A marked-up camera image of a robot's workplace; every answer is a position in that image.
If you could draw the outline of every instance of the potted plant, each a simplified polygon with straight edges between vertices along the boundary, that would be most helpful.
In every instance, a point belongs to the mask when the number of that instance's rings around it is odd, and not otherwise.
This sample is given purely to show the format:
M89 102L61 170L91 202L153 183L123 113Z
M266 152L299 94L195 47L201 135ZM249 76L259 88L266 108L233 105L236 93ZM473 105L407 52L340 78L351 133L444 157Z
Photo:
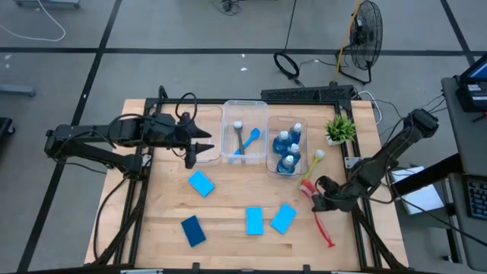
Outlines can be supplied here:
M326 126L326 140L328 145L339 145L352 140L355 135L355 124L346 116L337 115Z

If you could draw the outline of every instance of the electric fan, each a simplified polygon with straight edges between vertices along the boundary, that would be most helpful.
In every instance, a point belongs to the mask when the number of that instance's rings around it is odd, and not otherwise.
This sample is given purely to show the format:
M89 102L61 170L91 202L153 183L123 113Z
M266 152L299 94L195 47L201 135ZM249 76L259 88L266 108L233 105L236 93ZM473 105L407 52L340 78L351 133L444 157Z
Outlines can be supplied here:
M362 84L370 83L372 81L371 68L379 58L382 47L382 16L375 3L365 0L360 4L350 29L349 39L350 44L343 48L343 52L344 54L350 53L357 68L368 71L368 81L344 73L341 66L339 72ZM336 58L338 60L339 51L336 53Z

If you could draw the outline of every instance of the plastic spoon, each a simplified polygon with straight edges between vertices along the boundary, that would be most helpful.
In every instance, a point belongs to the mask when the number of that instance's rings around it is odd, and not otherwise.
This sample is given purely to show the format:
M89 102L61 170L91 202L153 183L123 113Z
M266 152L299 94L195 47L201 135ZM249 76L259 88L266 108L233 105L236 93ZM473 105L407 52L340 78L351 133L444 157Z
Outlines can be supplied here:
M318 162L321 161L324 157L325 157L325 152L322 151L321 149L318 149L317 152L314 154L314 160L313 163L311 164L310 169L301 178L301 180L299 181L299 185L301 185L301 182L303 180L306 180L311 176L311 173L313 172L314 168L317 166Z
M247 148L250 143L255 140L255 139L258 139L260 136L260 130L255 128L255 129L252 129L252 131L250 132L250 137L249 139L243 144L243 149ZM240 155L240 149L237 149L234 153L234 155ZM228 159L228 163L231 164L235 161L235 158L231 158L231 159Z

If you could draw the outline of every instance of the wooden tabletop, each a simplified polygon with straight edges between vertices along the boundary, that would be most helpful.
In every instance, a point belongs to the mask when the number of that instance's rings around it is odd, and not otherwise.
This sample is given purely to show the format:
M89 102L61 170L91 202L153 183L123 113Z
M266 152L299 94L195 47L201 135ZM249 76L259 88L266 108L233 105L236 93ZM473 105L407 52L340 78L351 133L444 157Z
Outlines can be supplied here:
M142 114L144 102L126 100L123 113ZM174 107L173 104L163 105L163 112L174 114ZM380 149L380 141L371 104L368 101L353 101L352 108L361 155L372 156ZM220 132L220 117L211 113L217 112L199 112L196 122L201 129L215 134L213 143L218 146L220 135L215 132ZM308 161L311 163L317 149L326 152L311 176L312 181L327 175L339 183L345 182L340 147L328 146L324 137L323 126L335 116L333 107L269 105L269 115L306 119ZM134 153L134 149L118 148L116 152L130 154ZM196 170L201 170L215 184L215 189L206 198L201 197L188 183L189 176ZM121 179L119 171L109 170L100 201ZM352 215L340 211L318 213L336 244L328 248L314 222L309 201L296 186L297 180L270 177L265 164L241 165L222 161L218 165L196 165L192 170L187 170L183 161L172 151L158 148L154 153L135 266L188 269L198 262L202 269L294 270L309 264L312 270L359 270ZM126 183L113 194L103 209L98 253L119 230L127 187ZM390 193L385 187L380 187L374 198L388 200ZM280 234L269 226L283 202L298 212L286 234ZM263 207L264 235L246 235L247 206ZM394 204L373 202L371 208L380 238L401 263L408 265ZM193 248L189 246L180 224L192 215L197 216L206 236L205 242ZM363 231L362 234L368 265L372 266L370 244L366 233ZM130 231L126 241L130 243L131 239ZM123 261L127 261L129 246L125 245ZM92 248L91 240L85 260L87 263L94 260Z

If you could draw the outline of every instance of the keyboard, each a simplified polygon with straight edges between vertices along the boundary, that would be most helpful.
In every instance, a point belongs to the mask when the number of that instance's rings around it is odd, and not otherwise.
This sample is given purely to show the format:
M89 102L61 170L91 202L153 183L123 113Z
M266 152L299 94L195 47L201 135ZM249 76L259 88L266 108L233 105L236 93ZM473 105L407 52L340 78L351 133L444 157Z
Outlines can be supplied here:
M260 97L263 100L350 100L354 94L353 86L342 85L335 87L313 87L313 88L284 88L263 90Z
M466 190L468 215L487 220L487 182L468 179Z

